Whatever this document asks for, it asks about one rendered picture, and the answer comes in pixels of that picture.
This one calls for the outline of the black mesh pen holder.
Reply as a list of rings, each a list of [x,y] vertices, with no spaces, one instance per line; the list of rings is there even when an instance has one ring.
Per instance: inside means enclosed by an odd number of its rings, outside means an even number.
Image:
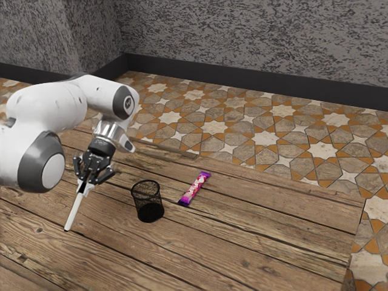
[[[137,182],[131,189],[131,195],[140,221],[151,223],[163,217],[160,186],[156,181],[146,179]]]

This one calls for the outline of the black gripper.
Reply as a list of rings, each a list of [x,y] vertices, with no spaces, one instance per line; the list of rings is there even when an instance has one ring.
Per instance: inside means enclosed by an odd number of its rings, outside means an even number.
[[[101,138],[93,138],[82,158],[80,156],[73,157],[74,172],[78,179],[77,193],[83,193],[83,196],[87,197],[89,191],[94,189],[96,185],[106,182],[115,175],[112,168],[107,168],[115,151],[116,147],[112,143]],[[90,173],[99,175],[104,169],[106,171],[101,176],[88,182]]]

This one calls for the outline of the purple snack bar wrapper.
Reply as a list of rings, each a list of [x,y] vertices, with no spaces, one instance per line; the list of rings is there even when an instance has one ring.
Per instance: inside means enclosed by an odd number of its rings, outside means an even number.
[[[198,190],[201,188],[201,186],[210,176],[211,176],[210,173],[200,172],[195,182],[190,186],[188,191],[186,191],[185,194],[183,194],[183,196],[179,199],[178,204],[188,206],[191,200],[193,199],[193,197],[198,192]]]

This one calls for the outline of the white pen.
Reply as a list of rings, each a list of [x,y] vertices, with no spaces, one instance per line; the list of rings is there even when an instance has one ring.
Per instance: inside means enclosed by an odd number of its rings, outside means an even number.
[[[69,213],[69,216],[68,216],[67,221],[66,221],[65,226],[64,226],[65,232],[68,232],[71,229],[73,221],[75,219],[75,216],[78,212],[79,206],[81,205],[82,199],[83,199],[83,194],[77,193],[76,199],[72,205],[72,209]]]

